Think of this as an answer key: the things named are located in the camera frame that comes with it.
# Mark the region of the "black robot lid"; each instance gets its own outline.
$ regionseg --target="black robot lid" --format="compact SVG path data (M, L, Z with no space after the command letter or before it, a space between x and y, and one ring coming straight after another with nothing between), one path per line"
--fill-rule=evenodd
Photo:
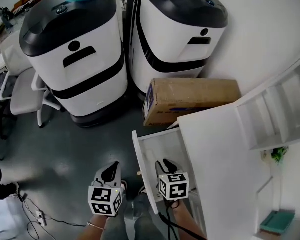
M225 28L227 9L219 0L150 0L168 18L190 26Z
M116 0L42 0L24 19L20 46L29 57L46 54L101 27L116 11Z

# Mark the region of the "sneaker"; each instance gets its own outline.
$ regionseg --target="sneaker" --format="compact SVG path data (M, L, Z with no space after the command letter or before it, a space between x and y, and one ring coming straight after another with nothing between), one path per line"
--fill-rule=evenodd
M121 188L123 188L124 191L127 192L128 183L124 179L121 180Z
M15 185L16 191L15 191L15 193L11 194L10 197L17 197L19 195L19 184L18 184L18 182L13 182L12 184Z
M148 194L145 186L143 186L143 187L139 190L138 195L140 195L140 194L146 194L146 195Z

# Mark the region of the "black cable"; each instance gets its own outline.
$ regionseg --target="black cable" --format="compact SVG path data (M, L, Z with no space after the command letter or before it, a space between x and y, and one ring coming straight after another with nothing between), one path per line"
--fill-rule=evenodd
M160 219L162 220L162 222L165 223L166 225L168 225L168 226L171 225L171 226L174 226L174 227L176 227L178 229L181 229L181 230L183 230L184 232L186 232L188 235L192 236L195 239L198 239L198 240L207 240L206 238L204 238L204 237L202 237L202 236L200 236L200 235L198 235L198 234L190 231L189 229L186 229L186 228L184 228L182 226L179 226L179 225L177 225L177 224L169 221L164 215L162 215L161 212L159 212L159 216L160 216Z
M36 208L39 209L39 211L41 211L41 209L39 208L39 206L37 206L30 198L27 198L27 200L29 200ZM26 208L28 209L28 211L29 211L34 217L36 217L36 216L33 214L33 212L31 212L31 210L29 209L29 206L26 207ZM73 227L82 227L82 228L85 228L85 227L86 227L85 225L79 225L79 224L76 224L76 223L69 223L69 222L66 222L66 221L63 221L63 220L57 220L57 219L52 218L52 217L50 217L50 218L44 218L44 219L45 219L45 220L50 220L50 221L55 221L55 222L58 222L58 223L64 223L64 224L67 224L67 225L73 226Z
M171 202L168 207L166 208L166 215L168 217L168 220L169 220L169 224L171 223L171 217L170 217L170 214L169 214L169 209L172 208L172 205L174 204L175 202ZM176 231L175 229L171 226L171 225L168 225L168 240L171 240L171 236L170 236L170 231L172 230L173 234L174 234L174 237L176 240L178 240L178 237L177 237L177 234L176 234Z
M82 228L86 227L85 225L79 225L79 224L75 224L75 223L68 223L68 222L65 222L63 220L57 220L55 218L46 218L46 220L52 220L52 221L55 221L55 222L64 223L64 224L74 226L74 227L82 227Z
M28 231L29 236L30 236L33 240L39 240L39 239L40 239L40 236L38 235L38 232L37 232L37 230L36 230L36 228L35 228L35 226L34 226L34 224L33 224L33 223L35 223L35 221L31 221L30 218L29 218L29 216L27 215L27 213L26 213L26 211L25 211L25 208L24 208L24 202L25 202L25 201L23 201L23 202L21 203L22 210L23 210L25 216L27 217L27 219L29 220L29 223L26 225L26 230ZM34 238L34 237L30 234L29 228L28 228L29 224L32 225L32 227L33 227L33 229L34 229L34 231L35 231L35 233L36 233L36 235L37 235L38 238Z

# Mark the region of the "black stripe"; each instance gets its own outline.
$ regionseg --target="black stripe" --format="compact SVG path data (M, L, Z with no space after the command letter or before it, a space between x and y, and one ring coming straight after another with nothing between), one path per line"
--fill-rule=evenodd
M181 71L188 71L188 70L202 68L204 65L207 64L209 58L202 59L202 60L188 61L188 62L178 62L178 63L169 63L158 59L150 49L145 33L141 26L141 21L140 21L141 3L142 0L138 0L137 12L135 17L136 28L138 30L140 43L141 43L144 56L146 57L146 60L154 70L160 73L173 73L173 72L181 72Z
M193 37L188 42L188 45L209 45L211 42L210 37Z
M135 28L135 19L136 19L136 12L138 8L138 0L133 0L134 3L134 8L133 8L133 14L132 14L132 25L131 25L131 41L130 41L130 46L132 46L132 40L134 37L134 28Z
M92 54L95 54L96 50L95 48L93 48L92 46L88 46L80 51L77 51L74 54L71 54L70 56L66 57L63 60L63 67L69 67L70 65L72 65L73 63L76 63L82 59L84 59L85 57L88 57Z
M70 87L69 89L66 90L51 89L50 91L58 99L62 99L62 100L71 99L115 77L123 69L124 64L125 64L125 52L123 46L121 45L121 56L119 60L116 62L116 64L114 64L112 67L73 87Z

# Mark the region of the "power strip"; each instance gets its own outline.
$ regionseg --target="power strip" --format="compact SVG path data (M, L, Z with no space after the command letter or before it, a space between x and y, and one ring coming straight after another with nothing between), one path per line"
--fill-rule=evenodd
M46 227L47 226L47 221L45 219L44 212L41 210L36 210L36 219L38 220L38 223L41 227Z

